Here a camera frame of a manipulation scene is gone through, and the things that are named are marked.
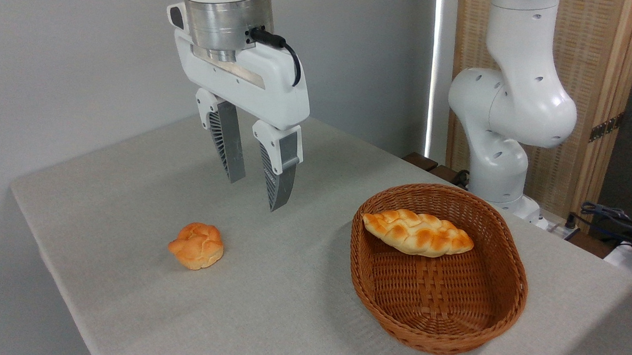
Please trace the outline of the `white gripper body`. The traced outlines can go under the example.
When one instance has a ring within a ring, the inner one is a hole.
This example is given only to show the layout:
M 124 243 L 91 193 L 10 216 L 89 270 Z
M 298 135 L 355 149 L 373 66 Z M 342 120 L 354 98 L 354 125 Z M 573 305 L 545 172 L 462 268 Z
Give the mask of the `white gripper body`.
M 310 114 L 305 76 L 293 86 L 294 59 L 285 49 L 256 43 L 237 52 L 235 62 L 219 61 L 192 42 L 183 3 L 167 7 L 186 76 L 199 87 L 233 103 L 279 130 L 288 130 Z

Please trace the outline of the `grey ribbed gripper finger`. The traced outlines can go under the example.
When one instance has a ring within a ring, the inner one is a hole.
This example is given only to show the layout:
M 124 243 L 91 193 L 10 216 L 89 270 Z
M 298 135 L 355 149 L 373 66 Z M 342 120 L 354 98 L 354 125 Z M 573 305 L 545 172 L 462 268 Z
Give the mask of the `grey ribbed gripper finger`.
M 262 120 L 253 124 L 254 137 L 260 143 L 270 210 L 288 203 L 294 185 L 297 165 L 303 161 L 302 130 L 278 130 Z
M 243 179 L 246 173 L 237 107 L 203 88 L 198 89 L 196 99 L 202 126 L 210 131 L 229 181 Z

